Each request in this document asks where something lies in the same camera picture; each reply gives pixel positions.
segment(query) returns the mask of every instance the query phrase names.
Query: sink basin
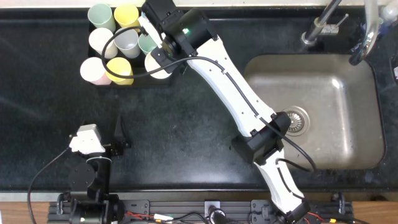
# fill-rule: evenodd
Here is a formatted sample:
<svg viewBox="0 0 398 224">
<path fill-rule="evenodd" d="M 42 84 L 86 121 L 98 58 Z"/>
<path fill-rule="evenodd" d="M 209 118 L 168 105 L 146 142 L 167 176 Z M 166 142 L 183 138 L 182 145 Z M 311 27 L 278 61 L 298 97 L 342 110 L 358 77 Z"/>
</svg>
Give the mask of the sink basin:
<svg viewBox="0 0 398 224">
<path fill-rule="evenodd" d="M 349 55 L 261 55 L 244 77 L 274 111 L 292 120 L 287 136 L 322 169 L 367 169 L 384 155 L 374 75 Z M 284 142 L 285 157 L 310 167 Z"/>
</svg>

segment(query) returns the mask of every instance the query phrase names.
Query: drain strainer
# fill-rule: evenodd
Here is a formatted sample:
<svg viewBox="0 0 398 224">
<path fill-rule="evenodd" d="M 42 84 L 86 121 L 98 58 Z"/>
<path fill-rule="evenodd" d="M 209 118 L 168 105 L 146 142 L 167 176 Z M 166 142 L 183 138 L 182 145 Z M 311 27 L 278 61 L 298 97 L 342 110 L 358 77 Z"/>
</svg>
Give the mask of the drain strainer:
<svg viewBox="0 0 398 224">
<path fill-rule="evenodd" d="M 296 133 L 304 128 L 304 118 L 301 114 L 296 111 L 286 111 L 287 115 L 292 120 L 292 124 L 289 126 L 288 131 Z"/>
<path fill-rule="evenodd" d="M 290 136 L 299 136 L 310 126 L 310 118 L 303 108 L 291 106 L 283 111 L 285 111 L 290 120 L 292 120 L 286 134 Z"/>
</svg>

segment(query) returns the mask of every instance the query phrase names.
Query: wooden floor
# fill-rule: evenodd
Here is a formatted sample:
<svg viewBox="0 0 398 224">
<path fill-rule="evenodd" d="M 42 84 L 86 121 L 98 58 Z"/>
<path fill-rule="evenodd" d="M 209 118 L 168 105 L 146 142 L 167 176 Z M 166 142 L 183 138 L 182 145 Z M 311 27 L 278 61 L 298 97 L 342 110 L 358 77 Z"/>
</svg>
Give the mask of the wooden floor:
<svg viewBox="0 0 398 224">
<path fill-rule="evenodd" d="M 37 224 L 45 224 L 49 203 L 33 202 Z M 31 224 L 26 202 L 0 202 L 2 224 Z M 398 202 L 354 202 L 355 218 L 372 224 L 398 223 Z"/>
</svg>

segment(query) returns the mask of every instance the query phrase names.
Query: metal faucet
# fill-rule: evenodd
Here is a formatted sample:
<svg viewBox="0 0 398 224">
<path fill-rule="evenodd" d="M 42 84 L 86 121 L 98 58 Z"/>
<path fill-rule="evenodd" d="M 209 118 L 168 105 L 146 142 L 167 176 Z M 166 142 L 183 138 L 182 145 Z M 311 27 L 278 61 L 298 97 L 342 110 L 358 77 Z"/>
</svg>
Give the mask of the metal faucet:
<svg viewBox="0 0 398 224">
<path fill-rule="evenodd" d="M 331 14 L 335 11 L 341 0 L 332 0 L 322 12 L 321 16 L 316 18 L 307 32 L 302 34 L 302 41 L 307 45 L 314 45 L 318 35 L 335 35 L 338 33 L 338 26 L 348 17 L 346 15 L 337 25 L 326 24 Z M 349 58 L 352 65 L 359 64 L 370 53 L 379 32 L 379 9 L 377 0 L 364 0 L 366 14 L 366 35 L 364 40 L 359 43 L 353 55 Z"/>
</svg>

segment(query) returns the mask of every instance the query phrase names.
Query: robotic arm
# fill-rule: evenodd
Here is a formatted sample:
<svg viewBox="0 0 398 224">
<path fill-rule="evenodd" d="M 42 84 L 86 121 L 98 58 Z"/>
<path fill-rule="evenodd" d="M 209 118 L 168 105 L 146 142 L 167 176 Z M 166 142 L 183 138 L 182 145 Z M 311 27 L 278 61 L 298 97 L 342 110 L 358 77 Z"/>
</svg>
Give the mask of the robotic arm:
<svg viewBox="0 0 398 224">
<path fill-rule="evenodd" d="M 232 114 L 241 133 L 233 140 L 233 146 L 260 170 L 270 188 L 272 201 L 280 210 L 279 222 L 300 220 L 310 207 L 286 163 L 278 163 L 278 159 L 284 158 L 281 138 L 264 122 L 286 134 L 290 118 L 283 112 L 275 113 L 253 92 L 228 56 L 215 28 L 198 9 L 184 14 L 172 0 L 146 0 L 139 22 L 158 45 L 151 55 L 161 66 L 169 64 L 172 58 L 206 57 L 225 68 L 221 71 L 205 60 L 187 62 L 214 89 Z"/>
</svg>

